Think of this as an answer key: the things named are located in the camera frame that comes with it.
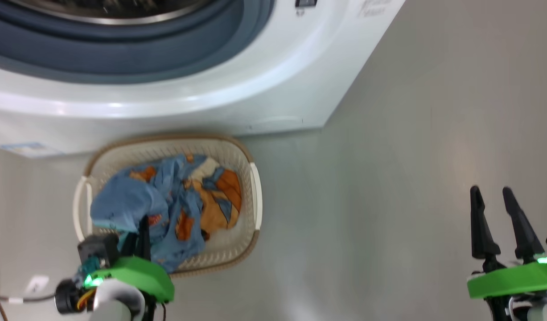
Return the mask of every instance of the floor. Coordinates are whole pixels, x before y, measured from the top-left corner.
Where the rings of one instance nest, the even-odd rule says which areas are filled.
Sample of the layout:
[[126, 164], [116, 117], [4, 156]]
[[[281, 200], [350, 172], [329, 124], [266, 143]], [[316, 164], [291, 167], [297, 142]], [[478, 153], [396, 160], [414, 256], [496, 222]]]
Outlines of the floor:
[[[176, 281], [168, 320], [488, 320], [465, 287], [481, 267], [469, 188], [502, 262], [515, 247], [503, 186], [547, 236], [547, 0], [408, 0], [325, 128], [242, 141], [263, 183], [257, 247]], [[77, 268], [71, 199], [89, 157], [0, 150], [2, 294]], [[87, 319], [51, 302], [7, 311]]]

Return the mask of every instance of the orange pattern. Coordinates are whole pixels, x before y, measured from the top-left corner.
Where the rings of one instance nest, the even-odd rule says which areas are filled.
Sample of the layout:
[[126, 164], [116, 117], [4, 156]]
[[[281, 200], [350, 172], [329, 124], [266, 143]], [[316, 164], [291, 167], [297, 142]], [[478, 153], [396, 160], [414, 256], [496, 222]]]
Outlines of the orange pattern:
[[194, 218], [187, 217], [184, 210], [180, 211], [180, 218], [178, 219], [178, 223], [174, 230], [176, 238], [184, 241], [189, 240], [192, 226], [194, 226]]
[[156, 175], [156, 169], [153, 166], [148, 166], [144, 171], [137, 172], [137, 171], [131, 171], [129, 174], [130, 178], [138, 179], [139, 181], [144, 181], [145, 183], [149, 183], [151, 181], [151, 178]]
[[162, 214], [156, 214], [148, 217], [148, 225], [153, 226], [163, 218]]
[[241, 208], [241, 190], [237, 174], [230, 170], [224, 170], [220, 179], [216, 182], [216, 187], [230, 200], [237, 211]]
[[[239, 201], [236, 200], [237, 204], [234, 203], [234, 201], [226, 195], [226, 193], [223, 193], [222, 191], [212, 191], [205, 189], [202, 187], [201, 181], [185, 181], [184, 187], [189, 188], [193, 187], [195, 191], [197, 191], [200, 194], [200, 198], [202, 199], [202, 214], [200, 216], [200, 229], [204, 231], [205, 234], [205, 240], [210, 239], [210, 236], [222, 229], [222, 228], [232, 228], [236, 225], [238, 217], [239, 217], [239, 210], [237, 207], [241, 205], [241, 199]], [[232, 191], [235, 191], [235, 187], [228, 187]], [[216, 199], [229, 199], [232, 203], [232, 210], [230, 212], [230, 221], [228, 222], [226, 220], [226, 217], [224, 213], [222, 212], [222, 208], [220, 207], [220, 204], [216, 201]]]

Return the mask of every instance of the green plastic part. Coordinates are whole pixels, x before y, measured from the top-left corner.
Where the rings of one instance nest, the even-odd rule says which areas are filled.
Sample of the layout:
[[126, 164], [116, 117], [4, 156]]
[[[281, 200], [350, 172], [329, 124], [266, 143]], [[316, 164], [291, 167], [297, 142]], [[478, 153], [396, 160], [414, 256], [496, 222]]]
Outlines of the green plastic part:
[[467, 290], [472, 299], [547, 290], [547, 263], [532, 262], [489, 272], [470, 279]]
[[174, 300], [174, 284], [165, 269], [137, 256], [119, 258], [111, 268], [93, 272], [90, 279], [94, 282], [86, 282], [85, 287], [100, 284], [102, 280], [99, 279], [109, 278], [118, 279], [152, 295], [158, 303]]

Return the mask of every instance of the wire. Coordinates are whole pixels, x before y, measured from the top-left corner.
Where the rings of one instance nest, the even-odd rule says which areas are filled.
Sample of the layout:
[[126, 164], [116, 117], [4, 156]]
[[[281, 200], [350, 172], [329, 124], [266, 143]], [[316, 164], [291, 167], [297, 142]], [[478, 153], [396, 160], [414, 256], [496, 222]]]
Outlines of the wire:
[[3, 321], [8, 321], [8, 316], [4, 312], [4, 307], [2, 306], [2, 303], [0, 303], [0, 315], [2, 316]]
[[87, 304], [87, 301], [95, 294], [95, 291], [97, 291], [97, 288], [87, 291], [79, 298], [79, 301], [77, 301], [77, 310], [81, 311], [83, 309], [83, 303]]
[[511, 321], [520, 321], [514, 314], [513, 314], [513, 303], [515, 302], [515, 297], [512, 296], [509, 298], [509, 303], [507, 305], [507, 309], [509, 309], [509, 317], [511, 318]]
[[8, 316], [6, 315], [6, 312], [4, 311], [4, 306], [2, 306], [2, 302], [16, 304], [16, 305], [22, 305], [23, 303], [37, 303], [37, 302], [43, 302], [50, 299], [53, 299], [55, 297], [55, 294], [49, 294], [46, 296], [40, 296], [40, 297], [8, 297], [8, 296], [0, 296], [0, 315], [2, 315], [2, 320], [8, 321]]

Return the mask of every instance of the laundry basket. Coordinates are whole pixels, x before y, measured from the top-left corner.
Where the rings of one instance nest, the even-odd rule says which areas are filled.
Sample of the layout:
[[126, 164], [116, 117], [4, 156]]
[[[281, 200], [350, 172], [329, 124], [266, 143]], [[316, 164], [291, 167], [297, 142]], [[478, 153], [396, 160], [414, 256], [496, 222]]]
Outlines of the laundry basket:
[[204, 154], [235, 171], [241, 187], [242, 204], [236, 225], [212, 234], [204, 251], [180, 264], [171, 276], [193, 276], [222, 270], [247, 258], [261, 227], [263, 206], [259, 173], [247, 149], [239, 141], [222, 136], [155, 136], [111, 144], [100, 150], [88, 163], [75, 190], [73, 220], [79, 241], [90, 234], [113, 232], [94, 226], [90, 219], [92, 200], [112, 175], [125, 167], [178, 154]]

